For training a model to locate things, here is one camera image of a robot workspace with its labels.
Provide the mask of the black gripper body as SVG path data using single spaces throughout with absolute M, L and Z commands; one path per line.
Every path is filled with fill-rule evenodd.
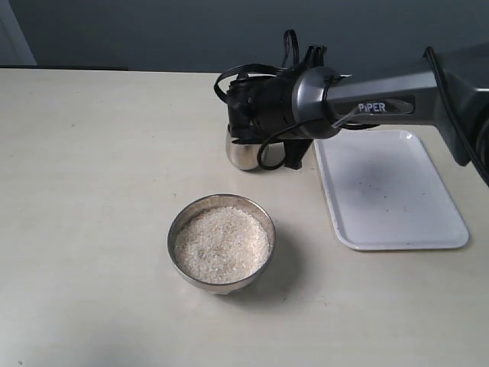
M 227 96 L 244 106 L 228 107 L 228 131 L 236 144 L 261 144 L 271 135 L 295 124 L 291 108 L 294 81 L 281 76 L 238 75 Z

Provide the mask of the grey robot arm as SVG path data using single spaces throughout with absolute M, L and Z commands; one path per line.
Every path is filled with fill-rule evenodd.
M 342 129 L 430 125 L 460 165 L 488 171 L 488 46 L 438 54 L 426 48 L 414 63 L 355 75 L 327 67 L 311 47 L 288 69 L 249 64 L 228 71 L 218 97 L 228 107 L 237 145 L 263 151 L 281 143 L 284 167 L 297 170 L 313 141 Z

